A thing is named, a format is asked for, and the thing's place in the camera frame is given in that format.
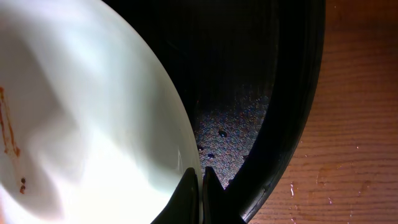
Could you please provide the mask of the light blue plate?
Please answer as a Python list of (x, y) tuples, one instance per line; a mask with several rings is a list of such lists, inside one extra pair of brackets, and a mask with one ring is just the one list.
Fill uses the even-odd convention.
[(150, 223), (189, 168), (180, 96), (116, 11), (1, 2), (2, 223)]

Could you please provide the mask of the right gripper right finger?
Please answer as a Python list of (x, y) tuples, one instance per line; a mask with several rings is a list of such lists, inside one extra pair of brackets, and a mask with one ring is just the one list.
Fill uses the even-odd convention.
[(231, 209), (224, 188), (212, 167), (205, 167), (202, 201), (204, 224), (246, 224), (239, 214)]

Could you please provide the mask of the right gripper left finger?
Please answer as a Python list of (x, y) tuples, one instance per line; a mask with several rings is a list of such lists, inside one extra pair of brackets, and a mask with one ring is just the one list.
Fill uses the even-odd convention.
[(168, 204), (151, 224), (198, 224), (199, 190), (194, 168), (188, 168)]

